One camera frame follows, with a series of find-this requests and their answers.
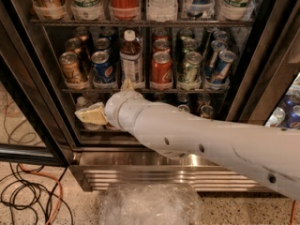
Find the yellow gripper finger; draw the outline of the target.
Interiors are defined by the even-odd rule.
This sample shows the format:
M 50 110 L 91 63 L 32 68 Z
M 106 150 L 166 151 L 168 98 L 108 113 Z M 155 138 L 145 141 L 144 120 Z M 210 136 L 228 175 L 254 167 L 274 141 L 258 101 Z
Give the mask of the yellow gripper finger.
M 122 83 L 121 90 L 134 90 L 131 79 L 125 79 Z
M 96 125 L 106 125 L 108 120 L 104 112 L 102 102 L 95 103 L 88 108 L 82 108 L 75 112 L 77 118 L 83 123 L 92 123 Z

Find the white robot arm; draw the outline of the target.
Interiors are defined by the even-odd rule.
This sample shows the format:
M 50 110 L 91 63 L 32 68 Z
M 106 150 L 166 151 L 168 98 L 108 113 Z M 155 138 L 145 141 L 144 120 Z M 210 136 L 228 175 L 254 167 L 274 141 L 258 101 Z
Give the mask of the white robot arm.
M 167 158 L 197 155 L 300 200 L 300 131 L 210 120 L 152 102 L 126 81 L 107 102 L 80 109 L 84 123 L 111 124 Z

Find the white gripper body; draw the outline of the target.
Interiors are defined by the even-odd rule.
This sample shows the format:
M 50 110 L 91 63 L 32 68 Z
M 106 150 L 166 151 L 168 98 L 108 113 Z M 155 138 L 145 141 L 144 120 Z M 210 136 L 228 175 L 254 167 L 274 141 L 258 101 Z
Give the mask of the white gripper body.
M 147 100 L 138 92 L 123 90 L 113 94 L 105 105 L 108 122 L 116 128 L 132 132 L 139 112 L 147 105 Z

